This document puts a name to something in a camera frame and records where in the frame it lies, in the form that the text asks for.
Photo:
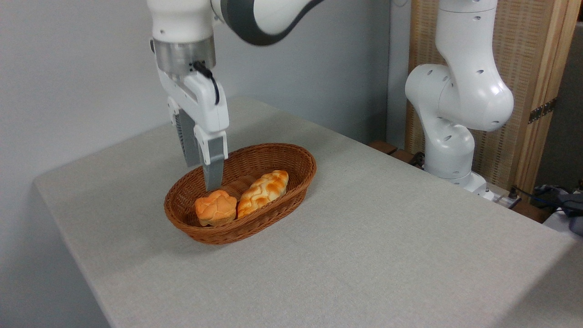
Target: table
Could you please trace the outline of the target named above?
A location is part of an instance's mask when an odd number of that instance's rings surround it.
[[[171,125],[38,177],[112,327],[582,327],[583,243],[326,128],[229,101],[231,151],[307,148],[295,212],[203,245],[163,200],[188,169]]]

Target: metal hinge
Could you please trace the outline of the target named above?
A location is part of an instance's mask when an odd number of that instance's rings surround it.
[[[557,103],[557,98],[549,101],[548,103],[541,105],[531,111],[531,115],[528,118],[528,124],[538,120],[539,118],[551,113],[554,110],[554,105]]]

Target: bread roll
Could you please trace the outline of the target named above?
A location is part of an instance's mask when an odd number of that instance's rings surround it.
[[[237,216],[237,199],[224,190],[213,191],[208,197],[194,201],[196,215],[202,226],[225,225]]]
[[[242,218],[256,211],[267,203],[283,196],[287,190],[289,175],[283,170],[264,174],[243,193],[237,208],[237,215]]]

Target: white wall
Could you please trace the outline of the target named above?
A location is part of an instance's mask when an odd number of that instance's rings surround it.
[[[387,142],[405,148],[405,82],[409,75],[411,1],[392,0],[390,13]]]
[[[104,327],[31,181],[167,122],[146,1],[0,8],[0,326]],[[325,1],[270,48],[220,26],[216,75],[366,142],[385,135],[387,40],[387,1]]]

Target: oval basket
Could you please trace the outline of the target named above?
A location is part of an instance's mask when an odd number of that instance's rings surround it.
[[[194,211],[194,201],[207,197],[202,167],[180,178],[166,195],[164,211],[174,226],[196,241],[221,245],[245,239],[279,221],[304,200],[316,173],[316,161],[306,149],[292,144],[260,144],[241,148],[224,161],[220,189],[241,199],[241,195],[264,173],[285,170],[289,174],[284,196],[223,226],[201,226]]]

